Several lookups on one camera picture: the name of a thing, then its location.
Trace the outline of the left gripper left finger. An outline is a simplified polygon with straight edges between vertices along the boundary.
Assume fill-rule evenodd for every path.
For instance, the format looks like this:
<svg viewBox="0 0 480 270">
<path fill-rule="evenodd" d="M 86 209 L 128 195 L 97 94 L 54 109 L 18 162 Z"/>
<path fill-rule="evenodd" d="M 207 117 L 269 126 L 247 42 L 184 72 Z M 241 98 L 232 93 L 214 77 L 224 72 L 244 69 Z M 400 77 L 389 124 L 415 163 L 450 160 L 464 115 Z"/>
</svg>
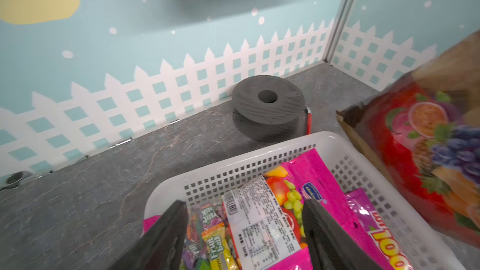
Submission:
<svg viewBox="0 0 480 270">
<path fill-rule="evenodd" d="M 175 201 L 110 270 L 178 270 L 188 225 L 184 201 Z"/>
</svg>

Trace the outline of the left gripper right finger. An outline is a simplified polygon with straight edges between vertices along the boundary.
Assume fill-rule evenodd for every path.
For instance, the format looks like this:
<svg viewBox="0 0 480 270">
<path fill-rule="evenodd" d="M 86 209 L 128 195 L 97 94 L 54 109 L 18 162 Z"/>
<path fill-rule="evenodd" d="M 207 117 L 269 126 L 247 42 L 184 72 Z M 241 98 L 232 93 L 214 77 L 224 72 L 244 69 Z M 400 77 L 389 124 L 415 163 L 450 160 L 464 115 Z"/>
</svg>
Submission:
<svg viewBox="0 0 480 270">
<path fill-rule="evenodd" d="M 318 201 L 305 202 L 302 219 L 315 270 L 381 269 Z"/>
</svg>

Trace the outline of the large pink mixed candy bag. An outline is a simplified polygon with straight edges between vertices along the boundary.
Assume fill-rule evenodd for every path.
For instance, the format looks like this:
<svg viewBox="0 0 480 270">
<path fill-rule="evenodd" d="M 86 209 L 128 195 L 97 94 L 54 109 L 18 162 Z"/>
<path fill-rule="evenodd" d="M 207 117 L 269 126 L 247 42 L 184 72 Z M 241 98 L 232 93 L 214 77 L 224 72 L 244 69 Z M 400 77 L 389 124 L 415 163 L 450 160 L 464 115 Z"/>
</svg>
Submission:
<svg viewBox="0 0 480 270">
<path fill-rule="evenodd" d="M 315 200 L 381 269 L 388 262 L 316 150 L 181 183 L 189 220 L 182 270 L 309 270 L 303 210 Z"/>
</svg>

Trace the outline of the white plastic perforated basket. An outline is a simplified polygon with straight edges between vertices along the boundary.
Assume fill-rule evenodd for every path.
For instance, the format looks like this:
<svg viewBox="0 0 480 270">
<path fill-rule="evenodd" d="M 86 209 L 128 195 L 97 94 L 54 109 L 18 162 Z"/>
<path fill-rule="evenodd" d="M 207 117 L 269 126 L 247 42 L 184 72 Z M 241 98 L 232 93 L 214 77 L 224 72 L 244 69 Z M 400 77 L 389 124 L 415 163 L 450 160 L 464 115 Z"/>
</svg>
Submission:
<svg viewBox="0 0 480 270">
<path fill-rule="evenodd" d="M 342 191 L 362 188 L 416 270 L 462 270 L 464 266 L 432 227 L 386 178 L 343 137 L 317 132 L 230 157 L 162 182 L 148 198 L 144 218 L 161 216 L 176 200 L 189 206 L 226 191 L 316 149 Z"/>
</svg>

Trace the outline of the large gold candy bag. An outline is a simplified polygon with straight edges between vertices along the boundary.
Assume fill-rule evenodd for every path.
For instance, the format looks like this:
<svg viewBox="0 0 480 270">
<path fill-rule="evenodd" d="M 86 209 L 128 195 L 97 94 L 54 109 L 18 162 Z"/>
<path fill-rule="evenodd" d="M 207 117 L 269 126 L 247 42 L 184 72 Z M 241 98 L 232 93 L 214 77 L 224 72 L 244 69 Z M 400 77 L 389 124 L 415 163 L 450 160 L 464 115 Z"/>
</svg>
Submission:
<svg viewBox="0 0 480 270">
<path fill-rule="evenodd" d="M 354 147 L 435 229 L 480 244 L 480 35 L 337 112 Z"/>
</svg>

